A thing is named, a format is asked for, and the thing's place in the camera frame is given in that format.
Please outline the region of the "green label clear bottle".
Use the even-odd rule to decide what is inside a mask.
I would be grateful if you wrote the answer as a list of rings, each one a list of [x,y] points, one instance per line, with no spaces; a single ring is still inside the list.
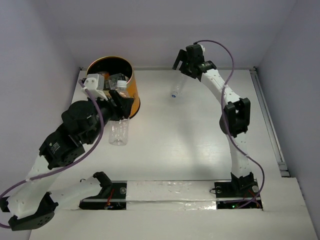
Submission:
[[[125,80],[118,80],[117,81],[117,92],[125,98],[129,98],[130,95],[127,91],[127,82]]]

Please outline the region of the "clear bottle blue cap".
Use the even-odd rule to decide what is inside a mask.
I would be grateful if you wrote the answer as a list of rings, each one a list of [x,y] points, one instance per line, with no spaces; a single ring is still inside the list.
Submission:
[[[171,88],[171,91],[170,91],[170,96],[172,98],[177,98],[178,96],[181,95],[186,81],[187,81],[187,79],[186,79],[185,75],[180,75],[179,77],[177,77],[175,79],[174,85],[173,85],[173,87]]]

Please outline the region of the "clear bottle sideways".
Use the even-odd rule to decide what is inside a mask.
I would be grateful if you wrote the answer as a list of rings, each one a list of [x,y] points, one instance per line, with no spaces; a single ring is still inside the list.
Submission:
[[[129,141],[129,119],[110,122],[109,143],[114,146],[125,146]]]

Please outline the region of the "orange label plastic bottle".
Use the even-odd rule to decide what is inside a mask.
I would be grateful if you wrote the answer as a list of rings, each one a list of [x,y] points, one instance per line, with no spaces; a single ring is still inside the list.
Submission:
[[[99,75],[102,75],[105,79],[108,79],[110,74],[108,72],[98,72]]]

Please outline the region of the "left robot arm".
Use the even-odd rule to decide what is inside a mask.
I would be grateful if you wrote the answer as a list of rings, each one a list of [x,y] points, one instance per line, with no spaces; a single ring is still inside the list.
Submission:
[[[86,145],[92,149],[98,146],[108,122],[123,120],[131,114],[133,98],[116,90],[104,97],[96,97],[88,89],[85,93],[86,100],[75,101],[62,113],[62,124],[40,146],[27,177],[1,194],[0,208],[11,214],[7,229],[35,230],[47,224],[59,209],[72,204],[80,207],[85,199],[113,195],[113,183],[102,171],[67,190],[50,189],[61,172],[90,155]]]

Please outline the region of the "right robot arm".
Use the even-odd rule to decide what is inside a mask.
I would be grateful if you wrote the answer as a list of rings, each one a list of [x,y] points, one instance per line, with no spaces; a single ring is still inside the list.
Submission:
[[[235,93],[224,80],[217,67],[204,57],[205,48],[192,44],[178,52],[172,66],[184,76],[199,80],[221,105],[219,126],[226,135],[231,156],[230,181],[216,181],[214,194],[217,198],[248,198],[249,191],[258,188],[249,165],[247,131],[250,124],[251,102]]]

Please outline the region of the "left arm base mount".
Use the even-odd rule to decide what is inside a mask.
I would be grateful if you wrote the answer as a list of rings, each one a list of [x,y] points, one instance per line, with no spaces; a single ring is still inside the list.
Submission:
[[[127,208],[127,182],[116,181],[106,196],[96,195],[83,199],[79,208],[81,210],[126,210]]]

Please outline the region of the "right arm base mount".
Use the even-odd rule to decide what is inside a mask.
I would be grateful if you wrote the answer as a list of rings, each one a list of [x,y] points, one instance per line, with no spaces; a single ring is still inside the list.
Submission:
[[[234,210],[238,208],[262,210],[263,204],[261,198],[260,196],[256,196],[259,190],[257,182],[241,190],[234,190],[230,181],[217,181],[214,183],[214,188],[209,192],[215,195],[216,208],[218,210]]]

